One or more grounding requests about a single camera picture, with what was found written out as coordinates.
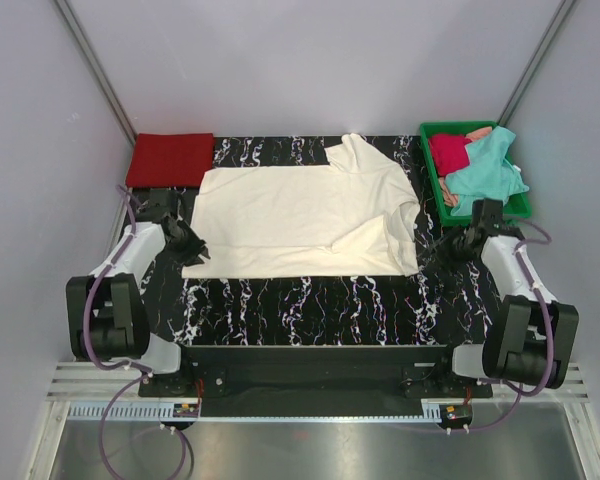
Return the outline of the cream white t shirt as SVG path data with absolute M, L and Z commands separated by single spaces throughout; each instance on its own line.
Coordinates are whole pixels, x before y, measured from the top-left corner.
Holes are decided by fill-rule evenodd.
M 210 253 L 185 279 L 412 276 L 420 211 L 401 165 L 357 134 L 311 166 L 214 168 L 191 228 Z

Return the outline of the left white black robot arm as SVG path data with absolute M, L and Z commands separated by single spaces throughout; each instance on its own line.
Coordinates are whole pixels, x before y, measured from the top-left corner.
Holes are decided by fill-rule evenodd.
M 200 387 L 183 348 L 151 332 L 140 284 L 156 257 L 169 253 L 183 267 L 210 259 L 204 240 L 181 215 L 184 200 L 172 189 L 153 189 L 137 208 L 121 187 L 129 224 L 107 258 L 65 288 L 69 337 L 75 358 L 103 370 L 135 369 L 149 395 L 184 396 Z

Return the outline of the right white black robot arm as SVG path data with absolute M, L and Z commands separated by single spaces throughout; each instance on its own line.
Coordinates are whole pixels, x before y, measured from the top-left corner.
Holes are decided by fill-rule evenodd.
M 484 342 L 452 347 L 434 371 L 443 395 L 460 394 L 470 379 L 501 382 L 523 397 L 563 385 L 579 313 L 544 286 L 528 257 L 528 245 L 551 243 L 546 231 L 541 234 L 541 239 L 526 238 L 504 217 L 501 201 L 483 199 L 473 204 L 468 226 L 452 228 L 423 253 L 429 267 L 445 273 L 481 261 L 501 299 Z

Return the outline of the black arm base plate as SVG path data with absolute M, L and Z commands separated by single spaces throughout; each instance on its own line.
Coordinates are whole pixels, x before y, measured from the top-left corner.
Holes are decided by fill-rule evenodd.
M 492 390 L 445 367 L 443 346 L 196 346 L 193 361 L 200 387 L 184 396 L 201 405 L 329 405 L 395 409 L 407 401 L 487 399 Z

